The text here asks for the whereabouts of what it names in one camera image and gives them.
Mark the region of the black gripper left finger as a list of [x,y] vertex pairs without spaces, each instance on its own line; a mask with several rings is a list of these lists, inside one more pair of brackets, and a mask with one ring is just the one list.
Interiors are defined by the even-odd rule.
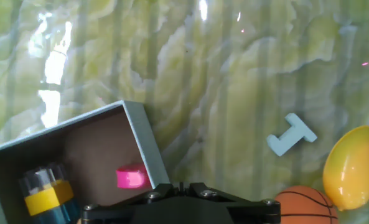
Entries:
[[156,202],[158,200],[175,196],[177,189],[172,184],[159,184],[155,189],[141,193],[129,199],[123,200],[113,205],[85,205],[83,212],[107,211],[107,210],[124,210],[137,205],[145,205],[149,202]]

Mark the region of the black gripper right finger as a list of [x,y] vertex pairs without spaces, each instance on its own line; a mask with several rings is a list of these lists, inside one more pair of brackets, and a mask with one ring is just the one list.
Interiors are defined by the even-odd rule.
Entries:
[[281,204],[273,199],[264,199],[260,201],[249,201],[237,197],[232,194],[222,192],[217,189],[207,187],[204,183],[191,183],[187,187],[187,194],[190,196],[211,200],[214,202],[227,203],[234,206],[249,206],[249,207],[276,207],[281,208]]

